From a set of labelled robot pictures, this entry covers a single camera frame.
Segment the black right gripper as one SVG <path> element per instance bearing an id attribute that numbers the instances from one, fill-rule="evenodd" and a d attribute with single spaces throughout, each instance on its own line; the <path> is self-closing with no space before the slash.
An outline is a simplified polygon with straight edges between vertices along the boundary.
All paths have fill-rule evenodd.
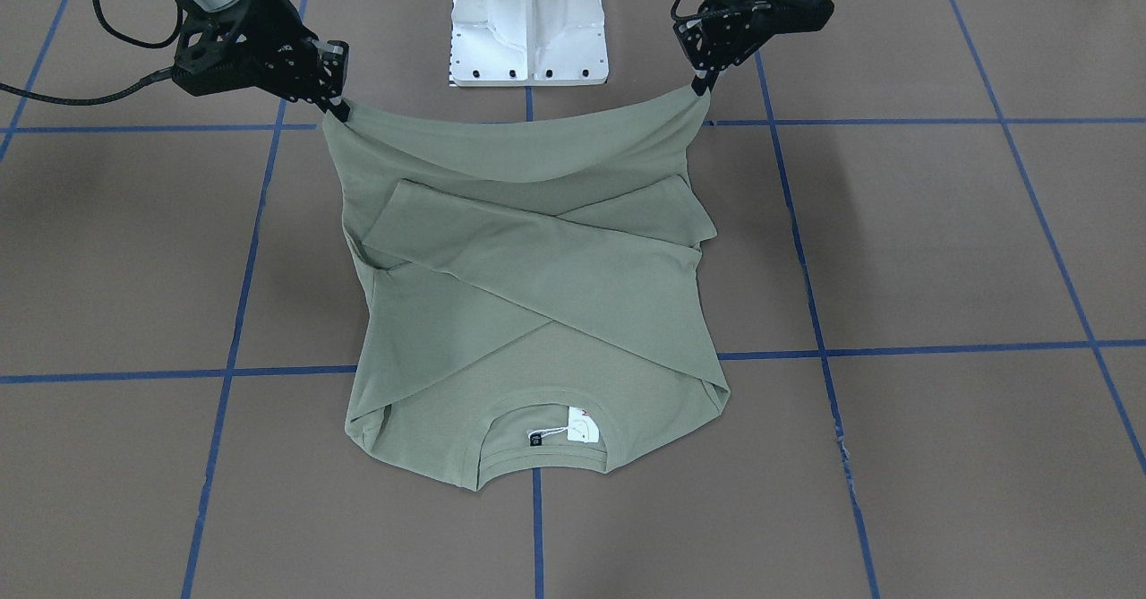
<path id="1" fill-rule="evenodd" d="M 175 2 L 185 23 L 171 77 L 190 96 L 257 88 L 348 121 L 342 93 L 350 45 L 320 40 L 290 0 L 238 0 L 213 13 L 193 0 Z"/>

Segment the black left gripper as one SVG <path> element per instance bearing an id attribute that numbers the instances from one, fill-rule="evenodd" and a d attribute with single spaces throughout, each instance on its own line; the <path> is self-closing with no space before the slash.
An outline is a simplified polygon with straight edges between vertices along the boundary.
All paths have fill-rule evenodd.
<path id="1" fill-rule="evenodd" d="M 691 89 L 699 97 L 774 36 L 821 31 L 834 15 L 832 0 L 702 0 L 692 14 L 680 14 L 680 3 L 672 3 L 672 32 L 693 69 Z"/>

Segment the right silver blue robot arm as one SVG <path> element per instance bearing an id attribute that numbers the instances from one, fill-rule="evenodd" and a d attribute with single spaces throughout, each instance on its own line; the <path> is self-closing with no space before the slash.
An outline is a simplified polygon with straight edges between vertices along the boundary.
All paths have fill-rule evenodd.
<path id="1" fill-rule="evenodd" d="M 350 45 L 319 39 L 291 0 L 175 0 L 185 11 L 172 80 L 190 96 L 258 89 L 346 123 Z"/>

